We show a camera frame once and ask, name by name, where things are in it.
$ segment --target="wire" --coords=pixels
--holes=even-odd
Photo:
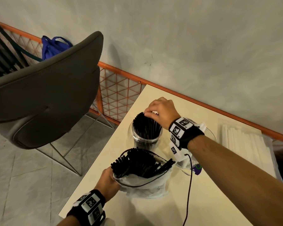
[[[184,225],[185,225],[186,220],[187,220],[187,218],[188,218],[188,211],[189,211],[189,199],[190,199],[190,191],[191,191],[191,184],[192,184],[192,175],[193,175],[193,169],[191,168],[191,178],[190,178],[190,185],[189,185],[189,192],[188,192],[188,201],[187,201],[187,203],[186,203],[186,218],[185,218],[185,220],[184,220],[184,222],[183,222],[183,225],[182,225],[182,226],[184,226]]]

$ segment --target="chair backrest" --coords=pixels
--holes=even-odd
[[[96,97],[102,48],[103,35],[95,32],[46,61],[0,77],[0,133],[24,149],[67,133]]]

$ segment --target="wristband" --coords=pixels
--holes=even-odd
[[[197,124],[193,124],[187,118],[177,118],[169,126],[170,147],[177,161],[182,161],[188,156],[187,148],[190,140],[199,135],[204,135]]]
[[[72,206],[67,216],[74,216],[80,225],[99,226],[106,218],[103,207],[105,197],[98,190],[91,190],[80,197]]]

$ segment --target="blue bag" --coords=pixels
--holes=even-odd
[[[56,39],[60,38],[64,40],[67,44],[57,41]],[[47,60],[57,54],[60,54],[61,52],[71,48],[73,45],[71,42],[69,42],[67,39],[56,36],[53,39],[49,39],[47,36],[42,36],[42,60]]]

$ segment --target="hand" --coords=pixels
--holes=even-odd
[[[105,197],[106,202],[108,202],[117,194],[120,189],[120,185],[113,178],[111,167],[103,170],[102,175],[94,189],[101,192],[101,194]]]
[[[173,101],[167,100],[164,97],[151,102],[149,107],[144,111],[144,115],[152,118],[167,130],[175,119],[181,117],[176,111]]]

